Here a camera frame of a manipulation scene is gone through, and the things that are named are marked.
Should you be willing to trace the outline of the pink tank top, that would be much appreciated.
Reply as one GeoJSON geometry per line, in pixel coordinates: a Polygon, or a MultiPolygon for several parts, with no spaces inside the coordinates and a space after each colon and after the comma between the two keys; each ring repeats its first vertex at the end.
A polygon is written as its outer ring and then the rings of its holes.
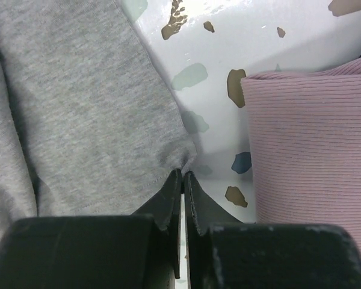
{"type": "Polygon", "coordinates": [[[258,220],[331,223],[361,238],[361,58],[241,85],[258,220]]]}

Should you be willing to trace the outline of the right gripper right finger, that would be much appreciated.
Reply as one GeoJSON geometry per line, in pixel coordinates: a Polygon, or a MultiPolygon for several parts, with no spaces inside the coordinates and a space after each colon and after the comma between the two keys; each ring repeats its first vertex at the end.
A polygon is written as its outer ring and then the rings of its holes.
{"type": "Polygon", "coordinates": [[[190,288],[361,288],[351,236],[325,224],[243,223],[184,177],[190,288]]]}

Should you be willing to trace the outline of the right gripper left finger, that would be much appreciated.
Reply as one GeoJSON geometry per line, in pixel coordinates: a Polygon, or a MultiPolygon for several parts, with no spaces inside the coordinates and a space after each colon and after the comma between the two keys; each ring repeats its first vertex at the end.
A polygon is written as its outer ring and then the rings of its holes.
{"type": "Polygon", "coordinates": [[[0,288],[174,288],[181,189],[174,170],[130,215],[18,220],[0,241],[0,288]]]}

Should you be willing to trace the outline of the grey tank top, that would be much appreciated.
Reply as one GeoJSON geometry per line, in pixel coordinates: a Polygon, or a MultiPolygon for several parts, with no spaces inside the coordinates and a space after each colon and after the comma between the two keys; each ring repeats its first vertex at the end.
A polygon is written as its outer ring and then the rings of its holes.
{"type": "Polygon", "coordinates": [[[130,214],[195,157],[116,1],[0,1],[0,239],[26,217],[130,214]]]}

